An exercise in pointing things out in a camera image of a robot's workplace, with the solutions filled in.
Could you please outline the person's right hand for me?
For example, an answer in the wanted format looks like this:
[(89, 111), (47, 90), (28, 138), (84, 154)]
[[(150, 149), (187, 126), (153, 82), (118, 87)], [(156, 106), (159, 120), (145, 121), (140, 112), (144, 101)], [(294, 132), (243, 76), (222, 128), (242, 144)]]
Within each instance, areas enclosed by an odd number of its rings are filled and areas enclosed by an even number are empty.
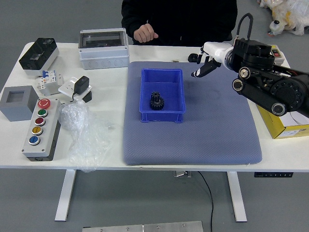
[(154, 31), (153, 27), (150, 24), (141, 25), (137, 30), (133, 33), (133, 38), (139, 43), (150, 42), (154, 39), (157, 39), (159, 36)]

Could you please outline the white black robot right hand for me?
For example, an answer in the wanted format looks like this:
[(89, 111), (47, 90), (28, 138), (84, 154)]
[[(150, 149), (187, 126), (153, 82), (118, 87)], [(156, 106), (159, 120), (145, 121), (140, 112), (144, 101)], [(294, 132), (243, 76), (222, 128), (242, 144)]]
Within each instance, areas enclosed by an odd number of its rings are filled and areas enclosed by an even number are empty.
[(222, 64), (225, 68), (232, 70), (230, 64), (232, 52), (233, 46), (229, 43), (205, 42), (197, 58), (197, 64), (199, 64), (203, 54), (206, 54), (204, 65), (191, 73), (191, 76), (201, 78)]

